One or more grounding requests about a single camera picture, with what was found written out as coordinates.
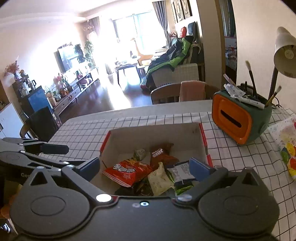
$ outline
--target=cardboard box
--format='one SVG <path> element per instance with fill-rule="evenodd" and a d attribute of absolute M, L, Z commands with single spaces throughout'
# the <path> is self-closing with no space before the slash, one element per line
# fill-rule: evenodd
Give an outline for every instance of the cardboard box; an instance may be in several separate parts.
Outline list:
<path fill-rule="evenodd" d="M 134 150 L 145 149 L 143 163 L 150 164 L 150 147 L 164 142 L 173 143 L 170 155 L 187 161 L 191 157 L 212 165 L 201 123 L 184 123 L 156 126 L 137 126 L 109 131 L 101 147 L 100 171 L 91 183 L 108 194 L 114 194 L 120 185 L 102 172 L 115 164 L 133 157 Z"/>

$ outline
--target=brush bristles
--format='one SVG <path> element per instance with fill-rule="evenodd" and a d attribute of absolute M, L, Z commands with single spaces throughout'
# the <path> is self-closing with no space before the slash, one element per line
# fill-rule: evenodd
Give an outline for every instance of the brush bristles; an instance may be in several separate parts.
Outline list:
<path fill-rule="evenodd" d="M 281 86 L 279 86 L 277 89 L 276 89 L 276 93 L 280 92 L 281 91 Z"/>
<path fill-rule="evenodd" d="M 246 66 L 247 66 L 248 70 L 251 71 L 251 64 L 248 60 L 246 60 Z"/>

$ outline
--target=blue gripper pad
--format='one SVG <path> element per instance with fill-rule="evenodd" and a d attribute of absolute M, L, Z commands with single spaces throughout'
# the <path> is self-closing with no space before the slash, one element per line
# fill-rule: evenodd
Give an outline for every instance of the blue gripper pad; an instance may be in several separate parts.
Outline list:
<path fill-rule="evenodd" d="M 195 158 L 190 158 L 189 160 L 189 171 L 191 175 L 199 182 L 211 175 L 216 169 L 210 167 L 209 165 L 202 163 Z"/>

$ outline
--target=pink towel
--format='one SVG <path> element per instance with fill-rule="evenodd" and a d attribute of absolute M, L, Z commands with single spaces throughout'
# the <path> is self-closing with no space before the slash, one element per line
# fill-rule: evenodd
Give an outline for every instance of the pink towel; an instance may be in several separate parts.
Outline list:
<path fill-rule="evenodd" d="M 180 98 L 182 101 L 204 100 L 205 82 L 199 80 L 190 80 L 181 82 Z"/>

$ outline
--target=desk lamp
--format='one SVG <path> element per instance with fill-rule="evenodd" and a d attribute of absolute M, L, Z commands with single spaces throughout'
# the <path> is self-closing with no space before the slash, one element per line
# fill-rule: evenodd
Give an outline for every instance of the desk lamp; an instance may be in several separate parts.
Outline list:
<path fill-rule="evenodd" d="M 296 78 L 296 38 L 284 27 L 277 29 L 274 52 L 274 72 L 268 99 L 274 94 L 279 72 L 289 78 Z"/>

